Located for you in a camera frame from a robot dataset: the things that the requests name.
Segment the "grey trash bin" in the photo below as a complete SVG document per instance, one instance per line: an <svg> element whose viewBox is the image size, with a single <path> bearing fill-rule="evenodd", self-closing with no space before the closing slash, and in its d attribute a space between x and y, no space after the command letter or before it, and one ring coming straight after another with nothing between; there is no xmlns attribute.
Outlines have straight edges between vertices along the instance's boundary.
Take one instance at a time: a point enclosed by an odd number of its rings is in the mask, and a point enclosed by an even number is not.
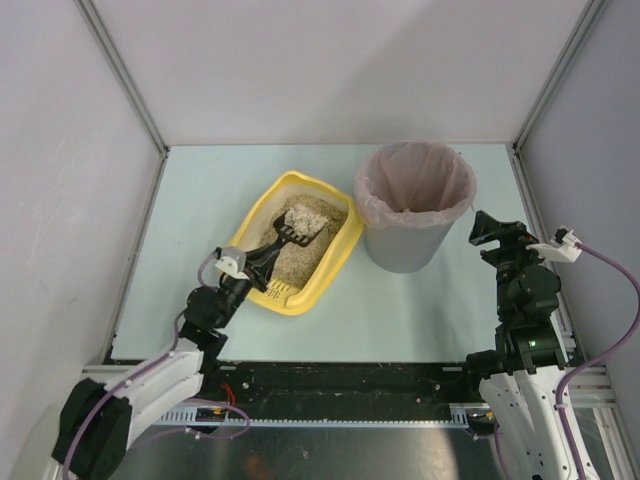
<svg viewBox="0 0 640 480"><path fill-rule="evenodd" d="M428 229L374 229L364 223L365 246L370 258L384 270L414 273L432 260L453 224Z"/></svg>

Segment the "black slotted litter scoop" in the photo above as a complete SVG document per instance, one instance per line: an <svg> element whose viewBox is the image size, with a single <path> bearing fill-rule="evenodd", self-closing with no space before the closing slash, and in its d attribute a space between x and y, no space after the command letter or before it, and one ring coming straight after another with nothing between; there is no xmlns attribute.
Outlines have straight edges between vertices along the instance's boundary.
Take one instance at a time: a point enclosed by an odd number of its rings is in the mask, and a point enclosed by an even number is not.
<svg viewBox="0 0 640 480"><path fill-rule="evenodd" d="M280 251L288 243L293 243L299 247L306 248L315 240L319 235L319 232L323 229L323 227L321 227L313 235L303 235L301 233L297 233L292 226L285 222L285 219L286 214L283 213L277 217L272 224L273 229L277 233L277 239L274 242L280 243Z"/></svg>

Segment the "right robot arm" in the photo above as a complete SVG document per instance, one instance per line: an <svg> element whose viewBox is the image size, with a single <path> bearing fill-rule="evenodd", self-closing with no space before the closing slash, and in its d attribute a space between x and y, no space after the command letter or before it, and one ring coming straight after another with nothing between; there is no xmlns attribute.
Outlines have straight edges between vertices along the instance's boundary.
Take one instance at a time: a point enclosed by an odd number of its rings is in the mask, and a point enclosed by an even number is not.
<svg viewBox="0 0 640 480"><path fill-rule="evenodd" d="M475 215L469 242L496 270L499 325L492 350L467 356L471 388L489 405L513 455L514 479L596 479L568 391L571 370L552 316L561 280L545 261L573 263L581 254L572 231L539 242L519 222Z"/></svg>

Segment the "white litter clump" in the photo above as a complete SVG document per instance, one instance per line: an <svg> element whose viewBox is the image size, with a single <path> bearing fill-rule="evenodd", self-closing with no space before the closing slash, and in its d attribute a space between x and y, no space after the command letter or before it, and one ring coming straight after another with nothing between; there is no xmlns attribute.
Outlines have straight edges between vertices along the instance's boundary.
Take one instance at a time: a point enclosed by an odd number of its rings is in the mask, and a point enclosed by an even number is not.
<svg viewBox="0 0 640 480"><path fill-rule="evenodd" d="M312 237L318 234L329 219L304 204L291 206L284 216L284 224L291 227L295 234Z"/></svg>

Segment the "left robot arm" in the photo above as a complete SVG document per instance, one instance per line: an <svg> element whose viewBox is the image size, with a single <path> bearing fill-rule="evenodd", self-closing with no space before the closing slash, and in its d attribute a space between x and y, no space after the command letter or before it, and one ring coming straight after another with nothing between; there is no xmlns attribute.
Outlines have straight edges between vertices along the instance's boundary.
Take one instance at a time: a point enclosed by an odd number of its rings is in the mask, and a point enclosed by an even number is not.
<svg viewBox="0 0 640 480"><path fill-rule="evenodd" d="M284 244L216 248L204 263L215 267L218 280L191 291L163 353L109 381L84 378L73 387L52 451L63 478L109 478L148 427L200 392L227 341L222 328L251 291L266 290Z"/></svg>

